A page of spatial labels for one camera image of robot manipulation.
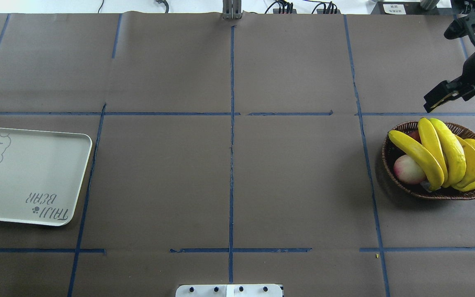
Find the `gray table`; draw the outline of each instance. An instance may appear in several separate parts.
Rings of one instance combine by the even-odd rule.
[[[409,197],[378,158],[472,53],[451,21],[0,15],[0,127],[97,144],[69,224],[0,222],[0,296],[475,295],[475,200]],[[434,116],[475,130],[475,99]]]

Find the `basket rim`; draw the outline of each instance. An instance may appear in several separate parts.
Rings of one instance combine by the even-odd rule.
[[[400,128],[402,128],[403,126],[407,126],[407,125],[411,125],[411,124],[413,124],[416,128],[418,122],[419,122],[418,120],[411,120],[411,121],[403,122],[401,124],[397,124],[396,126],[394,126],[394,128],[390,129],[390,131],[391,130],[399,130],[400,131]],[[453,123],[453,122],[444,122],[444,123],[449,128],[458,128],[460,130],[463,130],[462,133],[467,132],[467,133],[473,134],[473,136],[474,136],[473,138],[475,139],[475,132],[473,132],[469,128],[466,128],[466,127],[464,127],[460,124],[456,124],[456,123]],[[421,198],[421,199],[426,199],[426,200],[473,200],[473,199],[475,199],[475,190],[471,190],[471,191],[467,191],[467,192],[459,192],[459,194],[456,194],[456,195],[441,195],[440,193],[437,193],[438,190],[436,190],[434,192],[421,193],[421,192],[413,191],[413,190],[405,187],[404,184],[401,181],[399,181],[395,177],[395,174],[392,172],[391,168],[393,166],[390,166],[390,164],[388,164],[388,160],[387,160],[388,150],[387,150],[387,148],[388,148],[389,143],[391,143],[391,141],[390,141],[390,138],[388,137],[388,133],[387,133],[386,137],[384,139],[384,142],[382,144],[382,147],[381,147],[381,160],[383,161],[384,169],[385,169],[386,173],[388,174],[388,176],[393,181],[393,183],[396,184],[400,189],[402,189],[406,193],[408,193],[408,194],[410,194],[414,197]]]

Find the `white label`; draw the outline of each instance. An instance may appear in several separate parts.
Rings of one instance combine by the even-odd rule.
[[[388,14],[406,14],[402,4],[383,4],[384,12]]]

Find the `metal bracket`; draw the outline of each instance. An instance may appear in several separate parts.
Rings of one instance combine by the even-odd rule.
[[[223,19],[241,19],[241,0],[223,0]]]

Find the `white metal plate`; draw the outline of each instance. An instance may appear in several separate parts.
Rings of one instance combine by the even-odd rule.
[[[91,146],[85,134],[0,128],[0,221],[67,224]]]
[[[175,297],[283,297],[277,284],[182,285]]]

